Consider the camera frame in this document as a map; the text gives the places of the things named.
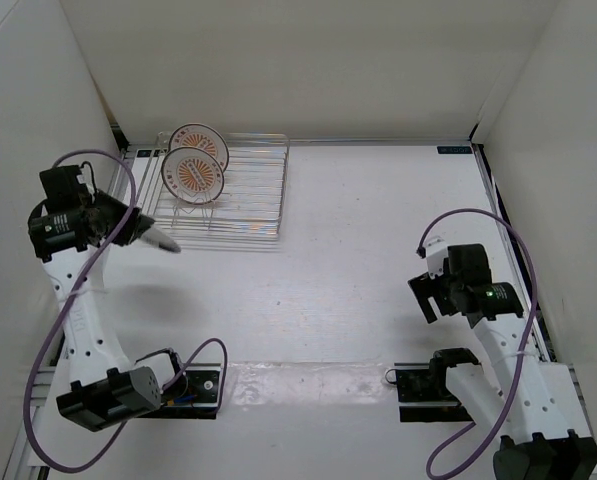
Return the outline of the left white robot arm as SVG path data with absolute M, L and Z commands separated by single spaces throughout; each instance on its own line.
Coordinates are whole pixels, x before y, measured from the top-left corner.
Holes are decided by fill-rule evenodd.
M 29 236 L 59 304 L 71 306 L 63 323 L 69 390 L 56 399 L 59 413 L 97 432 L 159 410 L 163 398 L 180 398 L 188 377 L 179 361 L 157 372 L 144 361 L 130 361 L 113 326 L 101 317 L 105 258 L 82 271 L 115 228 L 120 232 L 112 242 L 118 246 L 140 240 L 170 253 L 180 252 L 180 246 L 139 208 L 87 185 L 77 165 L 51 168 L 39 177 L 46 198 L 30 215 Z

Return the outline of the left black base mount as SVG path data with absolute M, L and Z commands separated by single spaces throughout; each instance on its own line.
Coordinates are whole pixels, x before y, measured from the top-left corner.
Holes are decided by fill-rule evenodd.
M 215 365 L 192 366 L 173 387 L 164 390 L 156 419 L 215 419 L 219 410 L 223 369 Z

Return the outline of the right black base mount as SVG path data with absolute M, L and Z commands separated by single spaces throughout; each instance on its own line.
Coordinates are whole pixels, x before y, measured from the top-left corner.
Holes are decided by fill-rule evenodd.
M 401 423 L 461 423 L 472 418 L 458 399 L 435 386 L 427 364 L 395 364 L 384 381 L 397 392 Z

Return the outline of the green rimmed white plate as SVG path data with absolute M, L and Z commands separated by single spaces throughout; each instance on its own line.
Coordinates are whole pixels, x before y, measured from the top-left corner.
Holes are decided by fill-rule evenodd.
M 169 235 L 156 227 L 150 227 L 139 237 L 139 240 L 157 249 L 178 254 L 181 252 L 180 245 Z

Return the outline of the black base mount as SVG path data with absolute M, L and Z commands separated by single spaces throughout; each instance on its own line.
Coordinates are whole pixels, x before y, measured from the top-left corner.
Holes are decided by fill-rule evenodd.
M 427 364 L 395 364 L 384 381 L 397 392 L 401 423 L 461 423 L 472 418 L 458 399 L 435 386 Z
M 219 410 L 223 369 L 215 365 L 192 366 L 173 387 L 164 390 L 156 419 L 215 419 Z

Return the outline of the orange sunburst plate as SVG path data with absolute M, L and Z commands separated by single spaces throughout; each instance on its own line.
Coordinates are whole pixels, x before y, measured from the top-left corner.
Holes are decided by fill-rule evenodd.
M 200 123 L 188 123 L 178 127 L 168 142 L 168 149 L 190 147 L 209 154 L 222 170 L 229 165 L 229 149 L 223 136 L 212 127 Z
M 225 184 L 219 163 L 195 147 L 169 151 L 162 162 L 160 175 L 174 197 L 193 206 L 214 202 L 222 194 Z

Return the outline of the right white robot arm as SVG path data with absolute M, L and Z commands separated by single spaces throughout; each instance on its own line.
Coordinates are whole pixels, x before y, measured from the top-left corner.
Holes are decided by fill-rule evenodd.
M 588 479 L 597 444 L 579 433 L 547 382 L 548 365 L 524 338 L 528 317 L 514 286 L 492 278 L 481 244 L 449 245 L 435 237 L 420 247 L 427 270 L 409 280 L 428 323 L 463 316 L 482 345 L 497 382 L 467 348 L 436 351 L 427 387 L 438 399 L 455 397 L 493 434 L 498 479 Z

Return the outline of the blue label right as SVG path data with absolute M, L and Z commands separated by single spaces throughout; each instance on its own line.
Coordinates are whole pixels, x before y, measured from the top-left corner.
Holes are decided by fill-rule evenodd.
M 439 155 L 471 155 L 472 148 L 467 145 L 442 145 L 437 147 Z

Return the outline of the metal wire dish rack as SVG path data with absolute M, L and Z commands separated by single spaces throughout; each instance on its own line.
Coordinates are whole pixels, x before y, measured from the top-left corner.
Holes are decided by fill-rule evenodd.
M 227 133 L 229 166 L 222 194 L 212 203 L 193 206 L 174 197 L 160 170 L 166 142 L 159 140 L 134 167 L 142 174 L 139 205 L 159 227 L 188 246 L 225 242 L 273 242 L 282 220 L 289 138 L 283 134 Z

